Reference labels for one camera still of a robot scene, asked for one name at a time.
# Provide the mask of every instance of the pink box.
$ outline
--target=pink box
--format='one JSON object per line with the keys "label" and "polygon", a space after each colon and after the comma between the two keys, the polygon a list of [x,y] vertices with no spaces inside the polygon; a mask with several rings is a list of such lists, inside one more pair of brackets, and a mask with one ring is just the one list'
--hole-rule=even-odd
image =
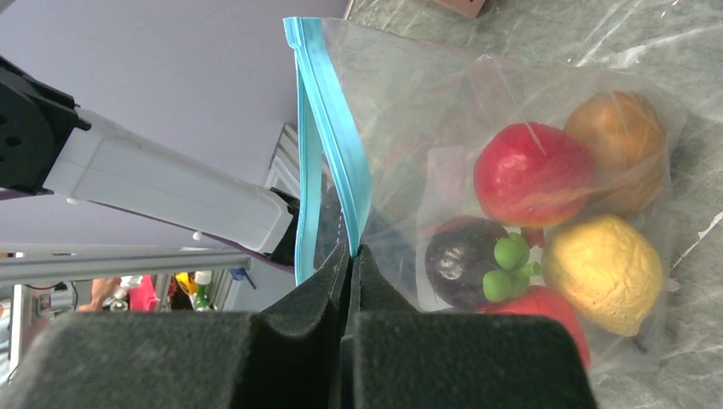
{"label": "pink box", "polygon": [[435,3],[449,7],[457,13],[464,14],[468,17],[477,17],[485,1],[486,0],[434,0]]}

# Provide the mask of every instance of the red apple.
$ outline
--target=red apple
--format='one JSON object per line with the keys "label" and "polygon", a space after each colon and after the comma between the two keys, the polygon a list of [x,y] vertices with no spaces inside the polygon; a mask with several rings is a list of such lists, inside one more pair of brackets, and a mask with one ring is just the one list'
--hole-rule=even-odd
{"label": "red apple", "polygon": [[590,348],[585,332],[569,302],[555,290],[532,285],[522,296],[500,303],[489,303],[477,309],[486,314],[544,315],[562,324],[572,336],[580,354],[582,365],[590,366]]}
{"label": "red apple", "polygon": [[587,203],[594,161],[565,131],[534,122],[504,128],[474,167],[483,210],[506,225],[541,228],[564,222]]}

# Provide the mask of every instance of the bottle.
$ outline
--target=bottle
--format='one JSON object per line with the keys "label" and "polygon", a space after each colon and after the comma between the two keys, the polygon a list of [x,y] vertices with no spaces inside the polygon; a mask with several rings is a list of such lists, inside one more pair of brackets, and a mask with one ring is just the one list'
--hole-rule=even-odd
{"label": "bottle", "polygon": [[194,276],[194,281],[198,286],[196,297],[194,298],[195,311],[210,311],[212,309],[211,303],[208,301],[206,295],[206,291],[211,283],[211,276],[211,271],[197,271]]}

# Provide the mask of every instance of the yellow lemon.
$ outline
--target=yellow lemon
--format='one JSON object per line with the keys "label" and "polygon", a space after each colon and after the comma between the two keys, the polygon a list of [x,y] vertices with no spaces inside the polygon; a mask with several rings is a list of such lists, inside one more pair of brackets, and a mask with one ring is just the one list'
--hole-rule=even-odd
{"label": "yellow lemon", "polygon": [[545,249],[545,284],[607,331],[631,337],[662,289],[651,243],[618,216],[563,228]]}

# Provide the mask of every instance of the gray marble tabletop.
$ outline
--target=gray marble tabletop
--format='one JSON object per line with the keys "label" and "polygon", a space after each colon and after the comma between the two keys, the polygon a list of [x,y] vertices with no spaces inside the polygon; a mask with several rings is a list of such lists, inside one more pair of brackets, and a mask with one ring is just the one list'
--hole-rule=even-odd
{"label": "gray marble tabletop", "polygon": [[354,0],[348,19],[530,65],[626,68],[689,111],[673,159],[666,347],[656,372],[593,377],[603,408],[723,408],[723,2],[488,0],[467,19],[428,0]]}

